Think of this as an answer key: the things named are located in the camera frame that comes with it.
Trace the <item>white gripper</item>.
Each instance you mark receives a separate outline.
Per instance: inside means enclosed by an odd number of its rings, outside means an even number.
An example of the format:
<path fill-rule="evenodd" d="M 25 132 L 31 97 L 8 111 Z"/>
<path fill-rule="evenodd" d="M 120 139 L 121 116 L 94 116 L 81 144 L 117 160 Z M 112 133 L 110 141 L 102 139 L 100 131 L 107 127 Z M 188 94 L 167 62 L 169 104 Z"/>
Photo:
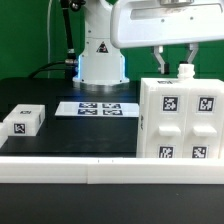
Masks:
<path fill-rule="evenodd" d="M 189 43 L 181 64 L 192 64 L 199 50 L 195 42 L 224 39 L 224 0 L 118 0 L 110 28 L 116 48 L 154 46 L 158 71 L 167 74 L 161 45 Z"/>

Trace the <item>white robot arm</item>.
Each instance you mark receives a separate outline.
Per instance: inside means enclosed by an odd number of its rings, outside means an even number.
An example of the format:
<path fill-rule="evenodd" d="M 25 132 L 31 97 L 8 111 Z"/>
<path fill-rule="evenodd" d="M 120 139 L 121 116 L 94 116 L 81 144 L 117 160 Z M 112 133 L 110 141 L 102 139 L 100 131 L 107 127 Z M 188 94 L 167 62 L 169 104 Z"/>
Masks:
<path fill-rule="evenodd" d="M 149 47 L 167 74 L 165 45 L 186 44 L 190 64 L 200 42 L 224 39 L 224 0 L 59 0 L 65 23 L 68 78 L 77 87 L 109 90 L 125 86 L 124 48 Z M 85 47 L 75 53 L 69 12 L 85 10 Z"/>

